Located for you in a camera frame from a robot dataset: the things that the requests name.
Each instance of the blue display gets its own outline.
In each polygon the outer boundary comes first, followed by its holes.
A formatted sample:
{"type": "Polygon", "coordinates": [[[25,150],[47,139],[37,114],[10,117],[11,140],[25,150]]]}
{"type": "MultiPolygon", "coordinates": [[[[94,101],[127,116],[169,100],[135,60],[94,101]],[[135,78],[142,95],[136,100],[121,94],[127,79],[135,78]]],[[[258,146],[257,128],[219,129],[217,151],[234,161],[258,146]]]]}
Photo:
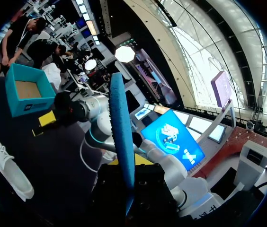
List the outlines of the blue display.
{"type": "Polygon", "coordinates": [[[76,25],[77,25],[78,29],[85,27],[86,22],[85,22],[84,18],[81,17],[79,20],[77,20],[76,25]]]}
{"type": "Polygon", "coordinates": [[[168,110],[141,133],[145,139],[154,142],[166,154],[171,154],[179,159],[187,171],[205,157],[199,145],[173,110],[168,110]]]}
{"type": "Polygon", "coordinates": [[[88,38],[89,36],[91,36],[91,32],[88,28],[84,29],[81,34],[84,38],[88,38]]]}

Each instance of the man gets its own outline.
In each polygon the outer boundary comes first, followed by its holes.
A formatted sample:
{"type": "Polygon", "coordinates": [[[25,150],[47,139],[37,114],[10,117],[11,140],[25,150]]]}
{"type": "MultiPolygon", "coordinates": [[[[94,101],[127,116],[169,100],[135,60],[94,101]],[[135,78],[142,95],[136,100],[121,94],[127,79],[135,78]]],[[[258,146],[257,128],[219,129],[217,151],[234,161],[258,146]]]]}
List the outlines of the man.
{"type": "Polygon", "coordinates": [[[27,54],[34,60],[33,67],[40,69],[43,62],[50,56],[62,56],[66,53],[66,47],[58,45],[54,41],[39,39],[34,41],[28,48],[27,54]]]}
{"type": "Polygon", "coordinates": [[[40,33],[45,28],[43,17],[28,19],[25,16],[16,20],[7,31],[0,43],[0,73],[4,75],[12,63],[15,63],[32,35],[40,33]]]}

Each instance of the black tabletop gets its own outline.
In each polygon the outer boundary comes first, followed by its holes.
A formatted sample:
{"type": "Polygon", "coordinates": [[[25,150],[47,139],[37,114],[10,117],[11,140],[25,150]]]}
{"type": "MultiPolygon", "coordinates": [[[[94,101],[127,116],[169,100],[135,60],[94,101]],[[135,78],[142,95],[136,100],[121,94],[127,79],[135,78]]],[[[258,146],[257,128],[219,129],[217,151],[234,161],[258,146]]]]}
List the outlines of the black tabletop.
{"type": "MultiPolygon", "coordinates": [[[[33,136],[32,129],[38,127],[38,117],[47,112],[12,118],[6,99],[5,78],[0,77],[0,142],[15,157],[14,161],[35,190],[33,198],[23,205],[47,220],[55,220],[84,210],[96,174],[80,159],[84,132],[77,123],[33,136]]],[[[100,150],[84,150],[82,153],[89,166],[97,169],[100,150]]],[[[0,201],[1,193],[12,191],[8,186],[0,174],[0,201]]]]}

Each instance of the white sneaker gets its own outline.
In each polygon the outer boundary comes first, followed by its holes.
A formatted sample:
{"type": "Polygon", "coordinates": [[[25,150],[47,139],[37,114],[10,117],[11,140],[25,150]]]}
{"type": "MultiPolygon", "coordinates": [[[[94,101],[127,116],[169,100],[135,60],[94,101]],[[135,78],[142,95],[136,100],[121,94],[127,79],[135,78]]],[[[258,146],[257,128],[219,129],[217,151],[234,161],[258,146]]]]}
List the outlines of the white sneaker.
{"type": "Polygon", "coordinates": [[[34,188],[12,159],[14,157],[10,156],[5,146],[0,143],[0,172],[23,201],[31,199],[35,193],[34,188]]]}

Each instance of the teal box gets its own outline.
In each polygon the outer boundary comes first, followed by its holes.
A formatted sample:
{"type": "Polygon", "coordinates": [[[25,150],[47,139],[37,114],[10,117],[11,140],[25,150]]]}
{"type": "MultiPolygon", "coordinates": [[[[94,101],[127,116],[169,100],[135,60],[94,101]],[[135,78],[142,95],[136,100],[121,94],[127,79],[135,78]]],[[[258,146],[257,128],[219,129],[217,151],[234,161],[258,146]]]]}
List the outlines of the teal box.
{"type": "Polygon", "coordinates": [[[56,95],[42,70],[19,64],[11,65],[7,72],[5,88],[12,117],[47,110],[53,104],[56,95]],[[19,99],[16,81],[36,83],[41,98],[19,99]]]}

